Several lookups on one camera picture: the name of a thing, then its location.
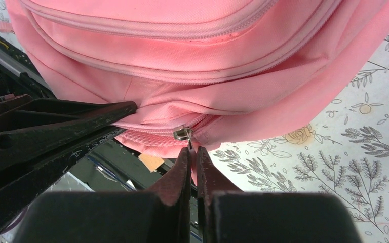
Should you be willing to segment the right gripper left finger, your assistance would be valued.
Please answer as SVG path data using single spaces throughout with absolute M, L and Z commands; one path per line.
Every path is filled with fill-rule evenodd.
M 147 190 L 157 198 L 150 233 L 162 242 L 190 242 L 191 159 L 182 148 L 173 167 Z

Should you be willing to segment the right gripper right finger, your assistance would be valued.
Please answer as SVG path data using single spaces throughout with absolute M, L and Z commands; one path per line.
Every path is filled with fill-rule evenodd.
M 208 151 L 199 147 L 196 154 L 198 219 L 203 242 L 217 242 L 217 220 L 219 213 L 215 205 L 221 194 L 240 192 L 234 183 L 213 164 Z

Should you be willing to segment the pink student backpack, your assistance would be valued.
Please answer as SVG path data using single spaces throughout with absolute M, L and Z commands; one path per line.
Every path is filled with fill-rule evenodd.
M 59 99 L 133 101 L 118 137 L 177 157 L 311 122 L 389 33 L 389 1 L 6 1 L 12 29 Z

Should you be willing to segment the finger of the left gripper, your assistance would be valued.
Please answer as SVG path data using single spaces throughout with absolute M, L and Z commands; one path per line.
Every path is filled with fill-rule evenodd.
M 29 95 L 0 100 L 0 172 L 134 114 L 133 101 L 93 104 Z
M 122 132 L 106 126 L 66 143 L 26 163 L 0 172 L 0 234 L 40 194 L 60 179 L 79 160 Z

